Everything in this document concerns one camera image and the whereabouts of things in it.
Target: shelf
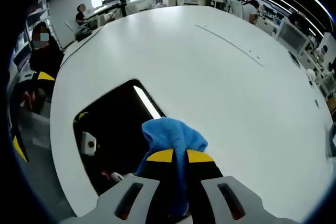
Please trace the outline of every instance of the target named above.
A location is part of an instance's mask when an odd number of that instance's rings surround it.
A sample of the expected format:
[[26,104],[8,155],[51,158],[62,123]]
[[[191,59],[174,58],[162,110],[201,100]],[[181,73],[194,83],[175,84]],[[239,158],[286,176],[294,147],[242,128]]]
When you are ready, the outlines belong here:
[[13,56],[13,59],[15,59],[16,58],[16,56],[26,47],[26,46],[28,46],[28,44],[29,44],[29,42],[27,41],[27,42],[25,42],[24,44],[23,44],[23,46],[22,47],[20,47],[19,48],[19,50],[17,50],[16,52],[15,52],[15,54],[14,54],[14,56]]
[[37,15],[37,14],[39,14],[41,16],[47,10],[48,9],[39,9],[39,10],[36,10],[36,11],[30,13],[27,18],[32,17],[32,16]]

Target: black shirt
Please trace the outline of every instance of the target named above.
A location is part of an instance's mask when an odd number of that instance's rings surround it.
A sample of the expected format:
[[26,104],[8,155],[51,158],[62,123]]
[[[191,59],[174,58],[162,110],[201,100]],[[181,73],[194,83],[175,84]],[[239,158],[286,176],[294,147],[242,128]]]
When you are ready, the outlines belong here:
[[30,68],[36,72],[45,72],[56,78],[63,60],[63,52],[59,49],[52,35],[49,35],[49,44],[40,49],[33,49],[30,56]]
[[82,12],[78,12],[76,14],[76,20],[84,21],[84,14]]

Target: white wall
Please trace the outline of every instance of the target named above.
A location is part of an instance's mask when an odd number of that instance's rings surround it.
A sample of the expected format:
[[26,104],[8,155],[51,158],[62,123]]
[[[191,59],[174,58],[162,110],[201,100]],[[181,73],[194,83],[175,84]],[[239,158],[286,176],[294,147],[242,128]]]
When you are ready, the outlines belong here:
[[326,45],[328,52],[324,56],[324,66],[326,67],[329,62],[333,62],[336,57],[336,40],[330,33],[324,33],[324,38],[321,41],[320,47]]
[[65,22],[73,20],[77,14],[77,6],[84,3],[87,8],[92,8],[91,0],[50,0],[49,9],[51,23],[56,36],[64,48],[74,41],[72,31],[65,25]]

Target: chair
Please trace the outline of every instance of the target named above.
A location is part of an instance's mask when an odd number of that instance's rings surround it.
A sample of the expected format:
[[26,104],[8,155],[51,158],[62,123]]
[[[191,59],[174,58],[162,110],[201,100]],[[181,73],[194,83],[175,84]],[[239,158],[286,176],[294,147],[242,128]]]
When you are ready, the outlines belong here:
[[230,13],[237,16],[238,18],[243,18],[243,5],[237,0],[228,0],[230,5]]
[[85,25],[78,25],[76,21],[70,20],[65,22],[65,25],[73,32],[76,41],[81,41],[86,37],[90,36],[92,31],[89,30]]

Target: rectangular hole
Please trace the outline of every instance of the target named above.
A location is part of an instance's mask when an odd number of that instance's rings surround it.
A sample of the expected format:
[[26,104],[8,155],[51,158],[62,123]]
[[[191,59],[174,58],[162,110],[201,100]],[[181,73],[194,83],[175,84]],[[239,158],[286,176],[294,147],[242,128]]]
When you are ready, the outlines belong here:
[[135,202],[135,199],[137,198],[139,192],[141,191],[142,186],[143,186],[142,184],[135,183],[130,187],[130,189],[122,198],[119,206],[117,207],[115,216],[117,216],[122,220],[127,220],[128,215],[130,214],[132,206]]
[[229,206],[233,219],[239,220],[242,218],[245,215],[245,211],[231,188],[227,184],[220,184],[218,188]]

